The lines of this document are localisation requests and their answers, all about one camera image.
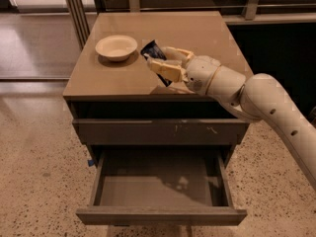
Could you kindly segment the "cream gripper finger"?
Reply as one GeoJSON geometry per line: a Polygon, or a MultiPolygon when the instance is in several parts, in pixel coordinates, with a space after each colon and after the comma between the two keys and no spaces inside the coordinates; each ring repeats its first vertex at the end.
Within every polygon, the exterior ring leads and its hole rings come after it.
{"type": "Polygon", "coordinates": [[[168,60],[176,60],[181,63],[187,63],[195,56],[192,51],[171,46],[163,46],[162,52],[168,60]]]}
{"type": "Polygon", "coordinates": [[[162,60],[152,57],[147,59],[147,65],[151,71],[175,83],[188,81],[186,64],[185,60],[162,60]]]}

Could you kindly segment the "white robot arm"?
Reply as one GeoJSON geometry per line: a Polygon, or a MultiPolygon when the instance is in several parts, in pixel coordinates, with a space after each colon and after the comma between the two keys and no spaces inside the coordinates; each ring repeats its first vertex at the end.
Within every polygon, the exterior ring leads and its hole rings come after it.
{"type": "Polygon", "coordinates": [[[163,47],[155,55],[146,52],[144,57],[151,71],[216,100],[234,117],[265,121],[316,190],[316,128],[273,76],[261,73],[246,77],[210,56],[173,47],[163,47]]]}

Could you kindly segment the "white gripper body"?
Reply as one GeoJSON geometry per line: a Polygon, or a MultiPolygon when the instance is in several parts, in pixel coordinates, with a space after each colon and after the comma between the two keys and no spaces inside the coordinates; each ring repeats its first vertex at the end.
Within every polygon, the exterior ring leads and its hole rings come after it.
{"type": "Polygon", "coordinates": [[[209,82],[220,65],[220,61],[212,57],[195,56],[186,66],[185,85],[189,90],[199,95],[205,95],[209,82]]]}

